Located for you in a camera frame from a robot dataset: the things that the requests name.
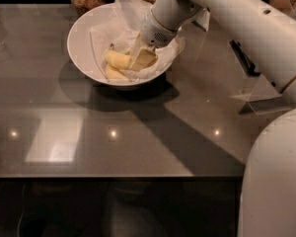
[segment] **shiny table surface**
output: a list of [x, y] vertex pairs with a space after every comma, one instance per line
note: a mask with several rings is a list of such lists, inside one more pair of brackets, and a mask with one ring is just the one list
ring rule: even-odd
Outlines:
[[0, 177], [241, 177], [259, 133], [237, 99], [253, 87], [212, 20], [131, 92], [88, 79], [67, 52], [71, 5], [0, 5]]

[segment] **gray countertop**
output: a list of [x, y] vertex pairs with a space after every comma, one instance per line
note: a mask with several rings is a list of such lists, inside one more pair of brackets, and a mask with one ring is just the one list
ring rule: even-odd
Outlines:
[[0, 177], [241, 177], [259, 133], [237, 99], [253, 87], [212, 20], [185, 25], [166, 74], [131, 92], [71, 62], [71, 5], [0, 5]]

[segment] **counter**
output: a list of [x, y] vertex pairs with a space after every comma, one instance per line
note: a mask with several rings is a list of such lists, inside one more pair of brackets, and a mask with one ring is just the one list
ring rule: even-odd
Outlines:
[[185, 25], [172, 67], [131, 92], [75, 67], [76, 20], [69, 4], [0, 4], [0, 177], [242, 177], [282, 112], [258, 116], [238, 99], [257, 78], [213, 19], [205, 36]]

